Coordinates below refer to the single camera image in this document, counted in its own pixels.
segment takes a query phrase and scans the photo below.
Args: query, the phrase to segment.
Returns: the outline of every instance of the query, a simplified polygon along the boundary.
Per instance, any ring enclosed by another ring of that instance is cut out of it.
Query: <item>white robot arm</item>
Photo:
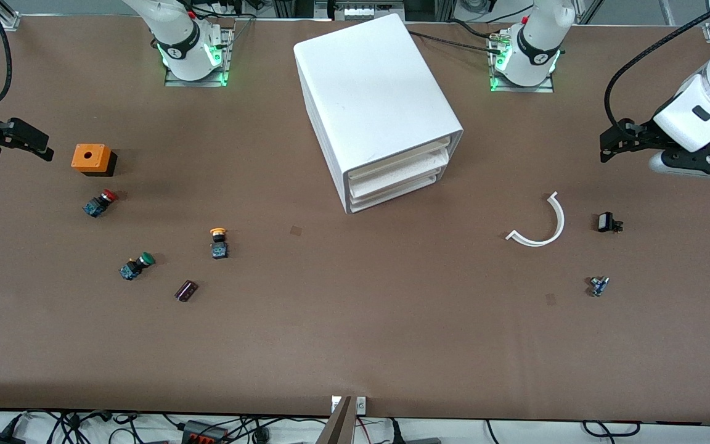
[[[620,152],[663,149],[649,162],[654,171],[710,176],[710,60],[684,81],[652,121],[636,126],[623,119],[605,131],[601,149],[602,162]]]
[[[526,20],[501,31],[510,36],[511,50],[495,70],[520,86],[541,84],[552,72],[575,16],[571,0],[536,0]]]
[[[147,22],[169,70],[184,81],[204,78],[222,64],[221,27],[192,19],[177,0],[122,0]]]

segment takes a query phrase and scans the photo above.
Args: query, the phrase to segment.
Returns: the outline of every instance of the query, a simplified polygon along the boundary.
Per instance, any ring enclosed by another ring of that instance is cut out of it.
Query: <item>semicircular plastic piece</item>
[[[530,240],[526,238],[525,236],[522,236],[521,234],[517,233],[516,230],[511,231],[508,236],[505,236],[505,240],[513,239],[519,244],[525,245],[525,247],[543,247],[544,245],[549,244],[550,242],[554,241],[555,239],[560,236],[561,233],[563,233],[563,223],[565,222],[563,218],[563,207],[560,206],[560,202],[558,202],[558,199],[555,199],[555,196],[558,195],[558,192],[555,191],[555,193],[552,193],[552,196],[547,199],[547,202],[552,205],[553,210],[555,210],[555,214],[558,217],[558,227],[555,228],[555,233],[550,237],[550,239],[547,240]]]

